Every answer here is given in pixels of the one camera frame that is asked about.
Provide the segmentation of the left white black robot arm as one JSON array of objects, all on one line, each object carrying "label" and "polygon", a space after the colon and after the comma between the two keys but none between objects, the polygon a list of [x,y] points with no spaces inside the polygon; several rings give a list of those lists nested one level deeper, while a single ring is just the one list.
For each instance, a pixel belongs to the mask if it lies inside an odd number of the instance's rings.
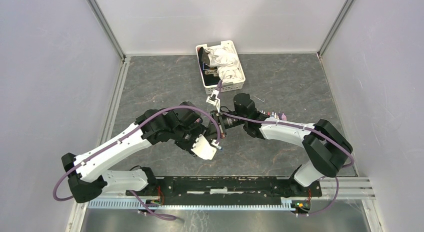
[{"label": "left white black robot arm", "polygon": [[158,143],[173,140],[175,144],[203,160],[215,156],[220,135],[208,137],[199,121],[205,115],[215,129],[213,117],[190,103],[147,110],[119,135],[83,154],[66,153],[61,157],[65,174],[53,188],[57,201],[74,199],[89,202],[102,194],[140,191],[152,195],[157,190],[156,178],[148,167],[134,171],[113,171],[111,167],[125,158]]}]

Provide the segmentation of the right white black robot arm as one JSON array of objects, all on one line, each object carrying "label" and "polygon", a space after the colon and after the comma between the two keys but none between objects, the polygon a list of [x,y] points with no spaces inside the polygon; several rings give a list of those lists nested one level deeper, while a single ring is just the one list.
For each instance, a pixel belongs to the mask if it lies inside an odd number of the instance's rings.
[{"label": "right white black robot arm", "polygon": [[256,108],[249,94],[239,93],[233,98],[234,110],[225,111],[220,105],[219,92],[214,90],[206,102],[214,105],[218,129],[207,132],[226,135],[226,130],[242,126],[253,138],[278,140],[303,148],[308,162],[291,175],[289,190],[295,196],[308,191],[309,186],[324,177],[335,178],[338,172],[355,162],[353,148],[344,136],[327,120],[316,123],[295,123],[272,116]]}]

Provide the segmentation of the black board in basket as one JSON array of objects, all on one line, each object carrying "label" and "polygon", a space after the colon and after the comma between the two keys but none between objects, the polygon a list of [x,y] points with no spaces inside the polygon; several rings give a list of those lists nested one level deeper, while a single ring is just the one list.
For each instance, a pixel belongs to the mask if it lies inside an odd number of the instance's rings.
[{"label": "black board in basket", "polygon": [[197,50],[200,74],[205,86],[216,86],[220,80],[218,68],[211,65],[208,55],[209,53],[204,49],[204,47],[200,47]]}]

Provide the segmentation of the crumpled white cloth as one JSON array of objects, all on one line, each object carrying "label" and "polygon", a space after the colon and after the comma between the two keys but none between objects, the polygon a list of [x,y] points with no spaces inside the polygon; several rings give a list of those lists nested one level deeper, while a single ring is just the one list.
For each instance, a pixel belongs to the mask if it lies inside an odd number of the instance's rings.
[{"label": "crumpled white cloth", "polygon": [[231,47],[216,45],[204,49],[209,53],[210,64],[217,67],[219,78],[223,83],[238,83],[244,79],[238,55]]}]

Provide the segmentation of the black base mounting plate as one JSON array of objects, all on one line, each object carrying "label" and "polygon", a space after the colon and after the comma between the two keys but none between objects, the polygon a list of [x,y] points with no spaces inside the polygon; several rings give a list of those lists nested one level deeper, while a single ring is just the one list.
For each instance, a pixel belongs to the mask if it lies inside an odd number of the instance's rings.
[{"label": "black base mounting plate", "polygon": [[285,198],[322,196],[318,181],[302,187],[277,176],[165,176],[136,194],[160,197],[163,205],[280,205]]}]

